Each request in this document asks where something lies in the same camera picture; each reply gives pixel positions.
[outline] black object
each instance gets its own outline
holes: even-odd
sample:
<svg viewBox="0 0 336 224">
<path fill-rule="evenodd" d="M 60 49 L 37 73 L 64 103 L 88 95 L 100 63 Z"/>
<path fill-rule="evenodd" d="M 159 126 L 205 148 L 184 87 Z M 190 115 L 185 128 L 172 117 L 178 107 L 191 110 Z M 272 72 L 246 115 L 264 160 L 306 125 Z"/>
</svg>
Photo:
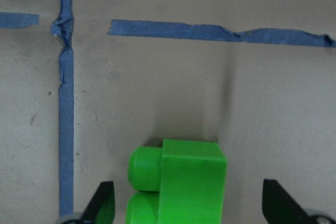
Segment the black object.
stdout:
<svg viewBox="0 0 336 224">
<path fill-rule="evenodd" d="M 262 191 L 263 214 L 269 224 L 326 224 L 336 222 L 322 215 L 308 216 L 300 205 L 274 179 L 265 179 Z"/>
<path fill-rule="evenodd" d="M 112 212 L 109 213 L 111 219 L 110 223 L 112 223 L 115 212 L 114 185 L 112 181 L 100 183 L 88 206 L 79 219 L 70 219 L 63 222 L 62 224 L 94 224 L 98 213 L 103 209 L 103 206 L 106 203 L 113 204 L 113 206 L 109 206 L 112 208 Z"/>
</svg>

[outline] blue tape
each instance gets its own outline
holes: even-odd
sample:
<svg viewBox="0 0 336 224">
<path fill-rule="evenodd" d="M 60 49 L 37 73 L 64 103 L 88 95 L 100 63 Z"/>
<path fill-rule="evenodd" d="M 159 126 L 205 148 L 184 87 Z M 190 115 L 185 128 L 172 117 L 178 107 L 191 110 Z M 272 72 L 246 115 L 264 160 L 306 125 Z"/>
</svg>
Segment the blue tape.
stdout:
<svg viewBox="0 0 336 224">
<path fill-rule="evenodd" d="M 114 19 L 109 35 L 215 40 L 313 47 L 336 47 L 328 35 L 291 29 L 262 28 L 234 33 L 221 26 Z"/>
<path fill-rule="evenodd" d="M 32 25 L 37 25 L 39 15 L 29 13 L 1 13 L 0 28 L 21 29 Z"/>
<path fill-rule="evenodd" d="M 57 20 L 51 26 L 53 35 L 59 36 L 64 47 L 59 56 L 59 87 L 58 119 L 59 119 L 59 215 L 73 213 L 74 203 L 74 53 L 71 46 L 71 36 L 74 21 L 72 1 L 61 0 L 61 11 Z"/>
</svg>

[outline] green plastic block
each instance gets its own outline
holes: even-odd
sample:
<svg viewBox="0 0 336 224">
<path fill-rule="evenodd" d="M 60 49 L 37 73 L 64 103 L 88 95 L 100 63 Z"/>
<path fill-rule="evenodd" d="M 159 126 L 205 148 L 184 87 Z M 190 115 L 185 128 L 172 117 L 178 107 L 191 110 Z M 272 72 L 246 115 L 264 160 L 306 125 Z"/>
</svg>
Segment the green plastic block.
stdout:
<svg viewBox="0 0 336 224">
<path fill-rule="evenodd" d="M 227 160 L 217 143 L 164 140 L 130 157 L 126 224 L 220 224 Z"/>
</svg>

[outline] blue painter's tape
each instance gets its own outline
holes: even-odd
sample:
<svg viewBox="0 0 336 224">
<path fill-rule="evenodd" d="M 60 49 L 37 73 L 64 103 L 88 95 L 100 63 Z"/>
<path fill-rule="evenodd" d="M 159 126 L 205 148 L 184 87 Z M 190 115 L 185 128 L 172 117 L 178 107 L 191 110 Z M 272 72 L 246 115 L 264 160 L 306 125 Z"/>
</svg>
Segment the blue painter's tape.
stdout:
<svg viewBox="0 0 336 224">
<path fill-rule="evenodd" d="M 221 26 L 114 19 L 109 35 L 336 47 L 328 35 L 291 29 L 262 28 L 234 33 Z"/>
<path fill-rule="evenodd" d="M 59 56 L 59 215 L 73 212 L 74 203 L 74 53 L 71 46 L 71 36 L 74 21 L 71 0 L 61 0 L 61 11 L 57 20 L 51 26 L 53 35 L 60 36 L 64 43 Z"/>
<path fill-rule="evenodd" d="M 39 16 L 29 13 L 1 13 L 0 28 L 21 29 L 32 25 L 37 25 Z"/>
</svg>

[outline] screw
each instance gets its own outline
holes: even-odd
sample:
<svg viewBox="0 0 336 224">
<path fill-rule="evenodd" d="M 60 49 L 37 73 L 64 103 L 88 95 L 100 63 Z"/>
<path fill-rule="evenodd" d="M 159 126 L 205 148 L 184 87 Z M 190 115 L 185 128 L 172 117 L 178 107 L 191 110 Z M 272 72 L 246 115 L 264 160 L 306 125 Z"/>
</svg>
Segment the screw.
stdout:
<svg viewBox="0 0 336 224">
<path fill-rule="evenodd" d="M 324 217 L 318 217 L 317 218 L 318 224 L 331 224 L 330 220 L 324 218 Z"/>
</svg>

